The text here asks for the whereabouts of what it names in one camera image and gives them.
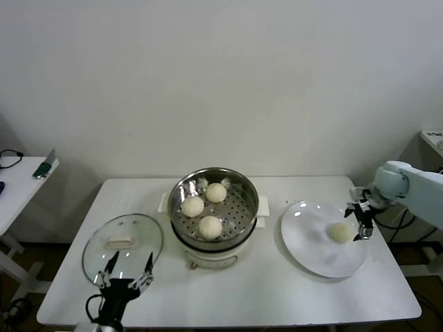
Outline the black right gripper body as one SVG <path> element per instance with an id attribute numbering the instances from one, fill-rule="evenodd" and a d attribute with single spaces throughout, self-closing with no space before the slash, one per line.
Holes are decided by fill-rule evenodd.
<path id="1" fill-rule="evenodd" d="M 359 223 L 364 227 L 373 226 L 373 220 L 372 220 L 373 214 L 368 204 L 355 203 L 354 214 L 356 215 L 356 218 L 359 221 Z"/>

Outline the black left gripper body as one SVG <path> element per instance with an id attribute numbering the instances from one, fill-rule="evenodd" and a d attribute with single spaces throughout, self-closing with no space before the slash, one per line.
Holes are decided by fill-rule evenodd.
<path id="1" fill-rule="evenodd" d="M 99 311 L 100 321 L 117 321 L 123 318 L 126 305 L 140 296 L 140 291 L 130 284 L 133 279 L 111 279 L 111 286 L 100 290 L 105 301 Z"/>

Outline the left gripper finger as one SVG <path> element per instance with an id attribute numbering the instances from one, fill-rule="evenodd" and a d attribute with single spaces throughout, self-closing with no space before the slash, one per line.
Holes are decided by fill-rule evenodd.
<path id="1" fill-rule="evenodd" d="M 112 258 L 107 262 L 105 269 L 98 272 L 98 278 L 96 285 L 99 288 L 108 288 L 111 286 L 111 274 L 115 268 L 116 262 L 118 261 L 119 252 L 116 251 Z"/>
<path id="2" fill-rule="evenodd" d="M 146 290 L 149 285 L 153 282 L 153 253 L 151 252 L 143 273 L 137 277 L 134 281 L 130 282 L 128 288 L 133 290 Z"/>

